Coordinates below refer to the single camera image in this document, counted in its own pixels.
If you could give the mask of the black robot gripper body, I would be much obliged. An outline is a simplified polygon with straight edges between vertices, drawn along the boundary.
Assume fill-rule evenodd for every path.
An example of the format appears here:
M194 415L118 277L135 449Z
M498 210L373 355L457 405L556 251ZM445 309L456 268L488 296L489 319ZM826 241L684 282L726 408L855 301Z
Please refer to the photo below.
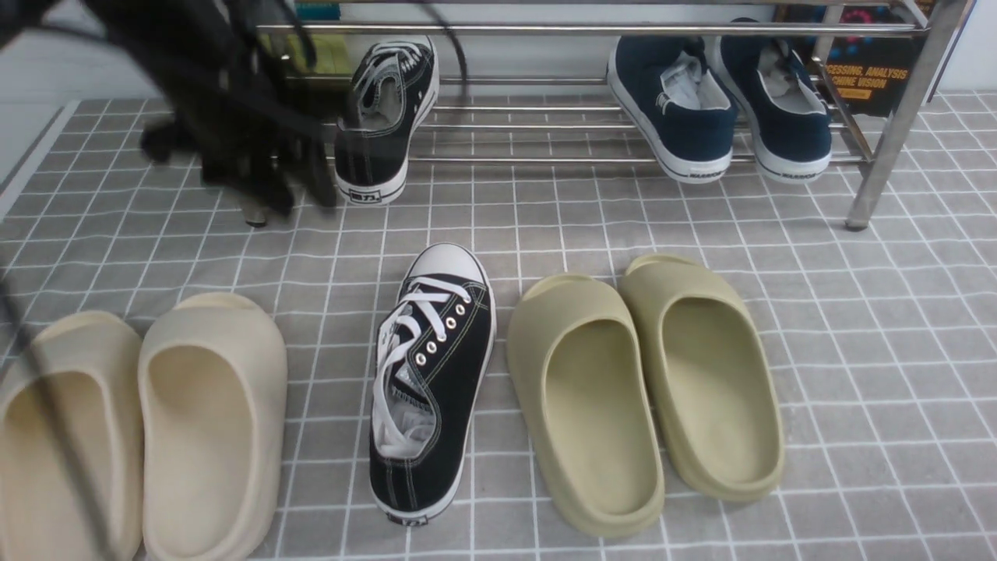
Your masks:
M160 89L170 120L148 125L155 164L193 155L207 185L287 216L293 182L316 206L337 194L322 124L290 92L284 65L250 30L243 1L88 1L107 36Z

